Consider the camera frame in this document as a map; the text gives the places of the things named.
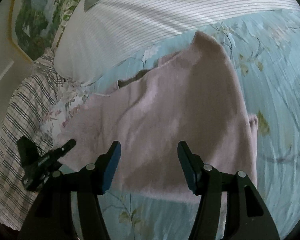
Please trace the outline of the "white floral quilt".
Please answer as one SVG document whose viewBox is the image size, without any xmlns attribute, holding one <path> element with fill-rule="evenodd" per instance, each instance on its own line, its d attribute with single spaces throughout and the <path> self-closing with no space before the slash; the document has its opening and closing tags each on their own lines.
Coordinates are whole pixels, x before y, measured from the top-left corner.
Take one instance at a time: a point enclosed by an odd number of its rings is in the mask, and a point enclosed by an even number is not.
<svg viewBox="0 0 300 240">
<path fill-rule="evenodd" d="M 57 90 L 56 103 L 49 107 L 41 121 L 39 126 L 41 132 L 55 143 L 63 128 L 79 111 L 92 92 L 92 83 L 85 85 L 71 79 L 66 80 Z"/>
</svg>

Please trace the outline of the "plaid checked cloth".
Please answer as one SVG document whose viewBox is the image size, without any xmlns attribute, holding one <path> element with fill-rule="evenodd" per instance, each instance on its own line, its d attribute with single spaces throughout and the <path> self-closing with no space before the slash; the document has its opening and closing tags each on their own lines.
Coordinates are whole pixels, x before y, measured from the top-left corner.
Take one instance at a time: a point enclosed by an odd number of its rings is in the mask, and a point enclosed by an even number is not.
<svg viewBox="0 0 300 240">
<path fill-rule="evenodd" d="M 22 185 L 24 170 L 17 141 L 25 136 L 45 153 L 52 140 L 39 130 L 43 118 L 59 99 L 64 80 L 53 66 L 54 53 L 46 48 L 33 63 L 33 74 L 13 92 L 2 122 L 0 138 L 0 222 L 20 230 L 36 194 Z"/>
</svg>

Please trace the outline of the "landscape wall painting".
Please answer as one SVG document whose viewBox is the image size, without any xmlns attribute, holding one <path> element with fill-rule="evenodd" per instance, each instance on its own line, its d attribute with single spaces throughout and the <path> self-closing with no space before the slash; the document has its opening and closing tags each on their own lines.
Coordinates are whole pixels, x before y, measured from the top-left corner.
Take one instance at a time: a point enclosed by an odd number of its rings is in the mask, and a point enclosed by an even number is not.
<svg viewBox="0 0 300 240">
<path fill-rule="evenodd" d="M 81 0 L 12 0 L 11 40 L 29 59 L 56 48 Z"/>
</svg>

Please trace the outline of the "white striped duvet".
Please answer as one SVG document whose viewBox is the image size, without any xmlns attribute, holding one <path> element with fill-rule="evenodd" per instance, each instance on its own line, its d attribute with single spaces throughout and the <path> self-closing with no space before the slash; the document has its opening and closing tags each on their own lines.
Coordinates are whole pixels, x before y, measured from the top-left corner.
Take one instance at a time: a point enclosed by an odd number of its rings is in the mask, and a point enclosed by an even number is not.
<svg viewBox="0 0 300 240">
<path fill-rule="evenodd" d="M 81 0 L 56 49 L 57 73 L 93 82 L 143 47 L 229 18 L 276 9 L 299 10 L 296 0 Z"/>
</svg>

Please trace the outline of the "pinkish grey fleece garment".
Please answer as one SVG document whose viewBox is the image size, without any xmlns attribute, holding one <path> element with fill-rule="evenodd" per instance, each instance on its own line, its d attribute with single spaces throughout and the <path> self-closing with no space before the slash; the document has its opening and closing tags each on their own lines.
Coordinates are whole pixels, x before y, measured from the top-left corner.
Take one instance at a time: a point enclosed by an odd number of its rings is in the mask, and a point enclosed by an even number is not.
<svg viewBox="0 0 300 240">
<path fill-rule="evenodd" d="M 140 79 L 108 95 L 89 96 L 58 135 L 60 144 L 76 140 L 60 162 L 79 171 L 119 141 L 113 188 L 196 203 L 177 156 L 178 143 L 186 141 L 217 170 L 242 170 L 256 183 L 257 128 L 224 48 L 198 31 L 186 49 L 162 57 Z"/>
</svg>

